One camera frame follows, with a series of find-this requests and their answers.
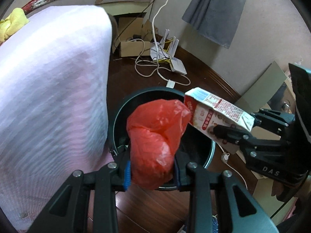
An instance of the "yellow towel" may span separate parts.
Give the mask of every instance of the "yellow towel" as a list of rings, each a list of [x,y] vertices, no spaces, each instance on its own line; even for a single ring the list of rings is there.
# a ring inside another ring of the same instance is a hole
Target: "yellow towel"
[[[21,8],[13,9],[5,20],[0,21],[0,43],[7,40],[28,22],[29,20]]]

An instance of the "red plastic bag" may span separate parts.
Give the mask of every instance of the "red plastic bag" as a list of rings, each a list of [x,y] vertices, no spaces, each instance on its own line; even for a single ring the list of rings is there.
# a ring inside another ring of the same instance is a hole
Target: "red plastic bag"
[[[128,117],[134,183],[154,190],[172,179],[174,156],[190,118],[181,101],[163,99],[138,106]]]

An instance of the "white wall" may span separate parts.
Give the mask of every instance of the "white wall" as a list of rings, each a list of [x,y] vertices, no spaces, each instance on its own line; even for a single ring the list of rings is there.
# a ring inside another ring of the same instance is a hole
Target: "white wall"
[[[150,19],[166,0],[156,0]],[[274,60],[285,71],[289,62],[311,68],[311,34],[290,0],[246,0],[229,49],[199,35],[181,18],[191,0],[169,0],[155,26],[180,39],[180,46],[213,68],[243,94]]]

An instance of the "gray curtain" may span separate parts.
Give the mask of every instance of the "gray curtain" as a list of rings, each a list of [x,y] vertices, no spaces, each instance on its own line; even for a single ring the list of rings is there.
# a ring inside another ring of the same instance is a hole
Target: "gray curtain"
[[[200,35],[229,48],[246,0],[192,0],[183,20]]]

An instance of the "black trash bin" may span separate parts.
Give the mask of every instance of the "black trash bin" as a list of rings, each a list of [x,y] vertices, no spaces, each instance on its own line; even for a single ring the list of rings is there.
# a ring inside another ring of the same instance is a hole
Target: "black trash bin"
[[[109,119],[108,141],[112,156],[115,157],[119,149],[122,148],[123,150],[124,146],[129,144],[130,139],[126,131],[126,121],[128,116],[139,105],[157,99],[177,99],[183,102],[183,97],[182,92],[166,87],[146,88],[126,97],[116,114]],[[207,168],[214,155],[215,142],[189,124],[181,138],[179,150],[187,152],[192,161]],[[161,191],[176,189],[173,180],[158,188]]]

